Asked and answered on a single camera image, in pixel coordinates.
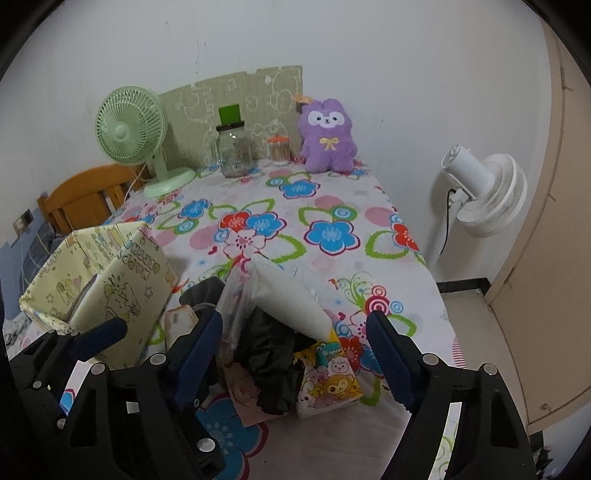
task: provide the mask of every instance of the cotton swab container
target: cotton swab container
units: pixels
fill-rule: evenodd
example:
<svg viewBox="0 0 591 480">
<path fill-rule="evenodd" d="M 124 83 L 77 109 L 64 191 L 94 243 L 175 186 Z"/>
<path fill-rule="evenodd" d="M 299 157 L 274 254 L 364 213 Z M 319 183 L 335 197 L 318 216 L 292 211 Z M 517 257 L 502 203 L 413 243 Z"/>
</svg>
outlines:
<svg viewBox="0 0 591 480">
<path fill-rule="evenodd" d="M 291 161 L 290 139 L 278 135 L 267 140 L 269 145 L 269 156 L 273 165 L 282 167 Z"/>
</svg>

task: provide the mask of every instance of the fan grille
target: fan grille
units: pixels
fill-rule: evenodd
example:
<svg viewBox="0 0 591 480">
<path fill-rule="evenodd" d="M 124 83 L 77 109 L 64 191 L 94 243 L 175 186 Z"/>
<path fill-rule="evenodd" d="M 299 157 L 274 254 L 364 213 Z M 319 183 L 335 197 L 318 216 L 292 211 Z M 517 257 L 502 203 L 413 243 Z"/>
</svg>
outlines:
<svg viewBox="0 0 591 480">
<path fill-rule="evenodd" d="M 467 202 L 457 214 L 457 220 L 478 237 L 491 236 L 512 221 L 527 195 L 525 175 L 510 155 L 491 155 L 482 163 L 495 174 L 495 183 L 488 195 Z"/>
<path fill-rule="evenodd" d="M 117 163 L 149 160 L 161 147 L 166 118 L 158 96 L 140 87 L 112 92 L 96 115 L 96 137 L 105 154 Z"/>
</svg>

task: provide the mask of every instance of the chair backrest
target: chair backrest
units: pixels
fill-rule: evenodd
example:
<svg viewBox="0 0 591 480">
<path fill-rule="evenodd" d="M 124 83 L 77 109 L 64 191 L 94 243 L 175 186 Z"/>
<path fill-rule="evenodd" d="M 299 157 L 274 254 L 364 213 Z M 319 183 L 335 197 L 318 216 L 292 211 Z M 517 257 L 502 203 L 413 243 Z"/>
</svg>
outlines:
<svg viewBox="0 0 591 480">
<path fill-rule="evenodd" d="M 37 199 L 37 203 L 56 232 L 67 235 L 72 230 L 103 224 L 111 215 L 106 198 L 111 199 L 116 209 L 120 208 L 127 185 L 136 175 L 133 168 L 122 165 L 91 168 L 66 180 L 49 197 Z M 138 179 L 134 190 L 143 183 Z"/>
</svg>

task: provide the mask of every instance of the white fan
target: white fan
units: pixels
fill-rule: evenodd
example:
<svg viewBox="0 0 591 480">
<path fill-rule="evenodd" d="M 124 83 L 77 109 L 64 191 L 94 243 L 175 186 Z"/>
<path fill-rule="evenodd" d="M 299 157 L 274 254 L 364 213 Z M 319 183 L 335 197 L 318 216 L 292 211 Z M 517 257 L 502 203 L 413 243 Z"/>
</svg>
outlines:
<svg viewBox="0 0 591 480">
<path fill-rule="evenodd" d="M 470 235 L 491 236 L 515 219 L 527 195 L 525 174 L 510 155 L 495 154 L 480 162 L 456 144 L 441 166 L 458 188 L 448 194 L 447 221 L 425 255 L 429 268 L 441 255 L 456 218 Z"/>
</svg>

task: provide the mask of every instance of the orange lid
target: orange lid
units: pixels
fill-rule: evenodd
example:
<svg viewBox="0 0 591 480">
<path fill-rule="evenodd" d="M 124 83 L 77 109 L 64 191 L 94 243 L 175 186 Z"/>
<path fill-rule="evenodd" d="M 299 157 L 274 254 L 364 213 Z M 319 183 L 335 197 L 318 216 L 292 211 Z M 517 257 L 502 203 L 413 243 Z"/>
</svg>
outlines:
<svg viewBox="0 0 591 480">
<path fill-rule="evenodd" d="M 314 99 L 312 97 L 308 97 L 306 95 L 302 95 L 301 93 L 298 93 L 295 95 L 294 100 L 296 103 L 312 103 L 314 101 Z"/>
<path fill-rule="evenodd" d="M 280 137 L 279 135 L 276 135 L 267 140 L 267 143 L 289 142 L 289 140 L 289 137 Z"/>
</svg>

